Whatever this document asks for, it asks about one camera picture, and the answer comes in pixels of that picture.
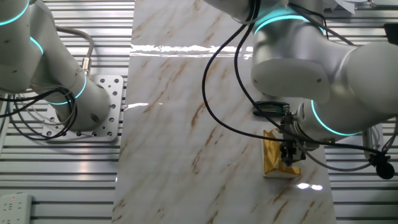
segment cable connector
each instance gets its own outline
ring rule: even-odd
[[[371,155],[369,162],[376,167],[377,175],[383,179],[389,180],[394,177],[395,169],[388,160],[391,156],[385,154]]]
[[[83,68],[83,71],[86,73],[87,77],[89,77],[91,70],[91,58],[83,58],[83,64],[81,65],[81,67]]]
[[[280,3],[285,6],[286,11],[288,10],[287,6],[289,5],[289,0],[280,0]]]

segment mounting bolt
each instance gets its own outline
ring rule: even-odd
[[[290,106],[289,105],[283,106],[283,110],[284,110],[285,114],[288,114],[290,112]]]

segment gray cable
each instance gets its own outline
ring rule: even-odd
[[[365,164],[365,165],[363,165],[363,166],[356,167],[356,168],[350,168],[350,169],[343,169],[343,168],[331,167],[331,166],[328,166],[328,165],[322,163],[321,161],[319,161],[319,160],[316,159],[315,157],[313,157],[307,150],[304,149],[303,145],[300,143],[299,140],[296,139],[296,142],[297,142],[298,146],[300,147],[300,149],[304,152],[304,154],[305,154],[306,156],[308,156],[310,159],[312,159],[312,161],[314,161],[315,163],[317,163],[318,165],[320,165],[320,166],[322,166],[322,167],[324,167],[324,168],[326,168],[326,169],[335,170],[335,171],[339,171],[339,172],[354,172],[354,171],[358,171],[358,170],[361,170],[361,169],[368,168],[369,166],[372,165],[372,164],[369,162],[369,163],[367,163],[367,164]]]
[[[310,21],[313,25],[321,27],[322,29],[325,29],[326,31],[328,31],[329,33],[335,35],[336,37],[338,37],[340,40],[346,42],[348,45],[353,45],[355,46],[355,44],[353,44],[351,41],[347,40],[345,37],[343,37],[342,35],[336,33],[335,31],[331,30],[329,27],[324,26],[323,24],[319,23],[318,21],[316,21],[315,19],[312,19],[310,16],[306,15],[306,13],[303,13],[300,11],[300,9],[298,9],[298,7],[294,6],[294,5],[289,5],[297,14],[299,14],[300,16],[306,18],[306,20]]]
[[[398,134],[398,119],[396,118],[396,126],[395,126],[395,128],[394,128],[394,133],[392,134],[392,136],[391,136],[391,138],[390,138],[390,140],[389,140],[389,143],[388,143],[388,145],[386,146],[386,148],[383,149],[383,152],[386,152],[386,153],[387,153],[387,152],[391,149],[391,147],[392,147],[394,141],[396,140],[397,134]]]
[[[93,50],[94,50],[94,40],[90,35],[88,35],[87,33],[83,32],[83,31],[72,29],[72,28],[59,27],[59,26],[56,26],[56,28],[57,28],[57,31],[59,31],[59,32],[79,35],[79,36],[82,36],[84,39],[88,40],[88,42],[90,43],[90,46],[88,47],[88,52],[87,52],[86,57],[91,58],[91,56],[93,55]]]

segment metal bracket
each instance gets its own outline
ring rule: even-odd
[[[372,7],[398,7],[396,0],[370,0]]]
[[[68,131],[66,136],[51,139],[48,142],[111,142],[118,136],[119,117],[121,113],[123,77],[119,75],[90,75],[94,83],[101,85],[111,98],[111,110],[108,117],[98,127],[92,131],[74,132]],[[54,119],[54,123],[59,123],[55,109],[49,105],[46,117]],[[51,126],[45,124],[42,134],[51,136],[58,133],[61,126]]]

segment metal slotted platform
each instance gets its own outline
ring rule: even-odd
[[[93,36],[94,75],[120,75],[127,81],[134,1],[44,1],[58,26],[80,29]],[[80,63],[88,49],[85,39],[59,33]],[[48,105],[35,106],[46,115]],[[42,125],[27,113],[38,132]],[[122,119],[116,141],[54,145],[33,142],[9,125],[0,155],[0,196],[27,192],[34,196],[34,224],[110,224]]]
[[[94,37],[92,74],[121,75],[126,85],[134,1],[53,0],[45,3],[58,26],[81,29]],[[326,14],[326,18],[333,30],[361,45],[386,41],[382,26],[386,22],[398,22],[398,10],[374,9],[366,3],[359,5],[355,16],[337,9],[333,14]],[[80,62],[88,43],[72,35],[60,36]],[[45,115],[47,104],[41,101],[36,108]],[[41,124],[27,113],[24,117],[41,131]],[[32,194],[33,224],[110,224],[122,120],[123,115],[119,121],[119,137],[112,144],[71,142],[54,146],[30,141],[9,126],[0,156],[0,196],[16,192]],[[383,124],[385,141],[393,127],[393,121]],[[391,154],[398,170],[398,143]],[[326,158],[329,165],[338,167],[353,167],[364,161],[362,152],[346,149],[327,148]],[[398,223],[397,177],[381,180],[373,168],[368,168],[350,174],[331,171],[330,180],[338,224]]]

